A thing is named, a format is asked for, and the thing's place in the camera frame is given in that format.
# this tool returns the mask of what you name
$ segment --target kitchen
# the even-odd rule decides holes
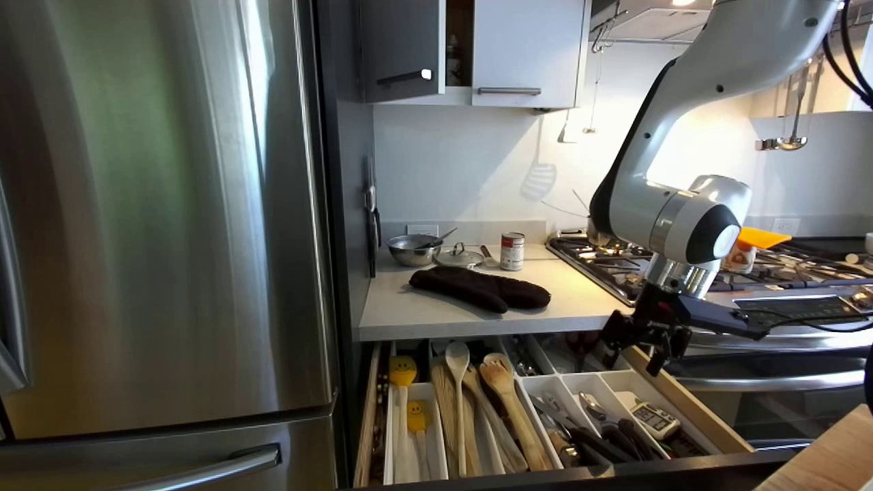
[[[354,473],[386,468],[403,456],[380,434],[381,409],[389,409],[385,396],[395,393],[385,388],[381,359],[392,349],[448,356],[438,349],[449,337],[471,349],[471,363],[483,349],[507,356],[527,351],[538,371],[517,377],[517,388],[530,396],[572,388],[625,416],[631,409],[620,407],[617,393],[680,407],[673,416],[693,439],[685,449],[708,456],[672,461],[673,452],[644,437],[662,461],[606,468],[598,461],[448,487],[572,487],[594,473],[614,476],[610,486],[651,473],[680,486],[719,472],[741,486],[785,457],[745,456],[751,441],[722,423],[736,412],[736,398],[719,401],[719,420],[669,373],[646,377],[635,351],[603,373],[572,373],[579,359],[564,351],[568,341],[586,347],[588,337],[575,333],[598,333],[614,307],[628,307],[542,242],[586,227],[588,197],[646,86],[688,40],[610,40],[591,32],[586,0],[477,0],[490,14],[475,19],[463,0],[430,2],[436,10],[408,6],[0,2],[0,66],[7,68],[0,78],[3,487],[389,483],[389,472]],[[386,98],[380,89],[406,89],[408,74],[366,85],[373,59],[363,52],[373,44],[354,34],[403,8],[442,19],[438,6],[449,8],[456,38],[438,21],[436,30],[395,21],[381,32],[423,34],[421,44],[438,52],[434,70],[438,66],[463,78],[470,57],[459,45],[483,32],[471,21],[487,21],[490,32],[535,23],[546,32],[496,34],[493,57],[479,59],[493,59],[496,77],[517,59],[557,59],[550,68],[561,77],[522,92],[493,81],[418,100],[367,100],[363,86]],[[442,85],[434,70],[412,70],[412,85]],[[550,86],[560,98],[517,100]],[[757,152],[757,139],[790,128],[782,100],[774,89],[691,112],[657,156],[655,177],[688,184],[693,175],[727,171],[755,188],[748,222],[797,236],[873,228],[863,188],[869,177],[869,115],[846,105],[839,115],[803,115],[804,149]],[[370,217],[381,217],[385,242],[406,227],[434,235],[456,228],[449,246],[487,246],[496,258],[500,236],[523,232],[523,269],[493,273],[549,287],[549,311],[485,317],[408,292],[412,269],[373,247]],[[412,385],[408,401],[434,401],[434,393]],[[586,420],[575,396],[568,409]],[[449,426],[430,431],[449,441]],[[542,426],[523,434],[523,441],[549,446]],[[448,476],[452,461],[444,461],[444,446],[429,449],[442,457],[434,472]],[[501,473],[493,452],[490,464],[490,473]]]

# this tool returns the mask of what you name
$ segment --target range hood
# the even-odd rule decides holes
[[[632,44],[691,44],[711,0],[594,0],[591,38]]]

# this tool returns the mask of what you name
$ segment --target refrigerator handle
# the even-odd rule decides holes
[[[0,396],[26,382],[24,288],[5,190],[0,184]]]
[[[238,476],[238,473],[246,473],[246,472],[257,472],[257,468],[271,468],[271,467],[277,467],[277,464],[281,464],[281,449],[277,449],[277,445],[271,445],[271,446],[260,446],[260,449],[251,449],[251,452],[239,452],[239,456],[227,457],[227,461],[216,461],[216,464],[205,464],[205,467],[196,467],[196,468],[186,468],[186,472],[172,473],[172,476],[141,483],[141,486],[133,486],[127,491],[190,487],[190,486],[228,479],[228,476]]]

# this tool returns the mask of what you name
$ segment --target black oven mitt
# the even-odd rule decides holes
[[[415,288],[448,295],[493,314],[505,314],[507,307],[542,307],[550,299],[550,295],[538,283],[483,276],[463,267],[418,269],[408,283]]]

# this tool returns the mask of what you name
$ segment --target electrical outlet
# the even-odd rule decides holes
[[[406,222],[406,235],[438,235],[438,222]]]

